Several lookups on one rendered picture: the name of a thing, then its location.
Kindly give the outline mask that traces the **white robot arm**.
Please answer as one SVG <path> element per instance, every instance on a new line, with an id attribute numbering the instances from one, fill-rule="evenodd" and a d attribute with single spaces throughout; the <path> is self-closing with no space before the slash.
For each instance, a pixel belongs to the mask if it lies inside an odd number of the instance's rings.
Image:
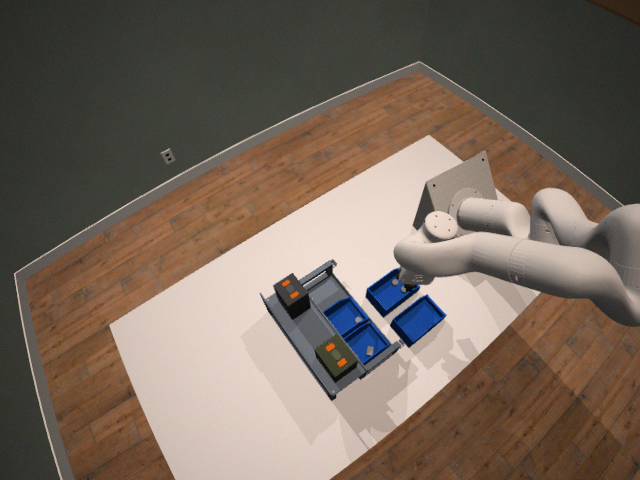
<path id="1" fill-rule="evenodd" d="M 447 213 L 428 214 L 393 253 L 400 266 L 423 276 L 480 272 L 561 298 L 590 299 L 615 322 L 639 327 L 640 204 L 617 208 L 599 224 L 586 218 L 557 188 L 538 191 L 530 215 L 520 203 L 463 188 Z"/>

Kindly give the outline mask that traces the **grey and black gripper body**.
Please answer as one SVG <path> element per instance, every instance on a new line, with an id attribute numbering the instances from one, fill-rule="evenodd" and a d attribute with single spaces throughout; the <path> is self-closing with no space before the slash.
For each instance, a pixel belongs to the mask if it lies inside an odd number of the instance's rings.
<path id="1" fill-rule="evenodd" d="M 402 284 L 412 284 L 412 285 L 430 285 L 434 277 L 423 276 L 414 272 L 411 272 L 403 267 L 401 268 L 401 272 L 399 274 L 399 282 Z"/>

